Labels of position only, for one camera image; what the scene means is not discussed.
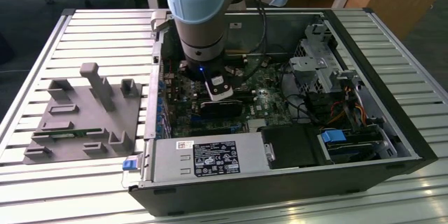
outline yellow wire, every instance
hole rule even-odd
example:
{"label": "yellow wire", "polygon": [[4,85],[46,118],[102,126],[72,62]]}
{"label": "yellow wire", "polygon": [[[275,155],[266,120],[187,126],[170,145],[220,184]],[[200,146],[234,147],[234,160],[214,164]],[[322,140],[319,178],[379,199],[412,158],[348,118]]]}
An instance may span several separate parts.
{"label": "yellow wire", "polygon": [[364,109],[363,109],[363,107],[362,106],[355,106],[358,109],[359,109],[359,111],[362,112],[362,121],[363,121],[363,124],[364,124],[364,126],[367,125],[367,123],[366,123],[366,113],[364,113]]}

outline red wire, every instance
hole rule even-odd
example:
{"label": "red wire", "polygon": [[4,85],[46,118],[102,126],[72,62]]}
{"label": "red wire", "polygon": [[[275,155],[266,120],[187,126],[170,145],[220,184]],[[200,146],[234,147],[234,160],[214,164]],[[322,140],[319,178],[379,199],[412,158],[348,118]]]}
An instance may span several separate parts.
{"label": "red wire", "polygon": [[330,114],[330,116],[334,116],[335,105],[338,105],[340,103],[343,103],[343,102],[335,102],[334,105],[331,106],[331,114]]}

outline metal bracket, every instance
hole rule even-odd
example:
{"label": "metal bracket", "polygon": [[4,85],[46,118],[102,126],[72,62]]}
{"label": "metal bracket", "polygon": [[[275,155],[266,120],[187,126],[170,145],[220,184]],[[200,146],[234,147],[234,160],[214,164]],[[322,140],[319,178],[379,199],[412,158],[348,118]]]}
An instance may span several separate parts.
{"label": "metal bracket", "polygon": [[151,28],[152,32],[156,33],[168,27],[170,17],[166,10],[156,10],[152,12],[151,16]]}

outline blue latch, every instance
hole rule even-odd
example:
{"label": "blue latch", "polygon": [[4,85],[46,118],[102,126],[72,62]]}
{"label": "blue latch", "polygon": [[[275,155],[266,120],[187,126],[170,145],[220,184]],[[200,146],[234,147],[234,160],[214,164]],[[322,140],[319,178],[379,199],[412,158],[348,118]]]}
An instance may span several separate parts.
{"label": "blue latch", "polygon": [[127,159],[123,162],[123,170],[138,170],[138,159]]}
{"label": "blue latch", "polygon": [[342,130],[328,130],[323,132],[322,139],[326,143],[344,142],[347,141],[344,132]]}

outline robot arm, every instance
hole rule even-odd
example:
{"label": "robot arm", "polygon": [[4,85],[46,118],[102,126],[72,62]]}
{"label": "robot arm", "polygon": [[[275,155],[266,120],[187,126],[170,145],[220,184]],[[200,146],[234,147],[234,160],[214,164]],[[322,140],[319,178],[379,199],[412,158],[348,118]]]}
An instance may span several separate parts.
{"label": "robot arm", "polygon": [[[223,56],[226,11],[243,0],[168,0],[192,79],[206,82],[210,98],[219,101],[234,95]],[[283,6],[287,0],[262,0]]]}

